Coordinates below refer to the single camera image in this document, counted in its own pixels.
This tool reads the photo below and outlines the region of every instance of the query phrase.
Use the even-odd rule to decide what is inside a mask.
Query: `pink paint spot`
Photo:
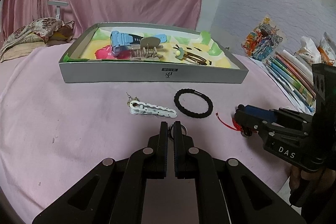
[[[107,45],[103,48],[100,48],[95,53],[97,59],[130,59],[131,51],[122,51],[117,57],[112,55],[111,45]]]

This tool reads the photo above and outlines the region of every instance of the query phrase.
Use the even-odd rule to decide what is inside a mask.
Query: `white wall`
[[[212,37],[244,55],[241,43],[268,14],[286,35],[291,53],[305,35],[320,40],[325,31],[336,37],[336,0],[220,0],[211,26]]]

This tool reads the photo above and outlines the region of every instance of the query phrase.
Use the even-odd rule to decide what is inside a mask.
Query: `stack of books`
[[[291,55],[286,50],[276,52],[265,61],[269,76],[278,82],[295,100],[298,110],[313,113],[315,110],[316,93],[314,91],[311,66],[299,55]]]

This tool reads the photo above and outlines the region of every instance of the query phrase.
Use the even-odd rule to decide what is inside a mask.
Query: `black braided bracelet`
[[[204,113],[195,113],[195,112],[191,112],[190,110],[185,109],[179,101],[180,96],[184,93],[191,93],[191,94],[194,94],[194,95],[197,95],[197,96],[203,98],[208,103],[208,106],[209,106],[208,110]],[[181,111],[183,114],[185,114],[189,117],[192,117],[192,118],[208,117],[213,110],[213,104],[212,104],[212,101],[210,100],[210,98],[208,96],[204,95],[203,93],[200,93],[200,92],[198,92],[196,90],[192,90],[192,89],[181,89],[178,92],[176,92],[175,97],[174,97],[174,103],[175,103],[175,105],[176,105],[176,107],[179,111]]]

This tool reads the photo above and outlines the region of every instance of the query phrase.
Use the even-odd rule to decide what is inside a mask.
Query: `plastic bag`
[[[327,32],[324,33],[324,37],[320,40],[318,51],[321,54],[323,63],[336,67],[336,44]]]
[[[297,51],[297,54],[310,65],[321,63],[321,54],[314,41],[309,37],[301,37],[300,42],[301,49]]]

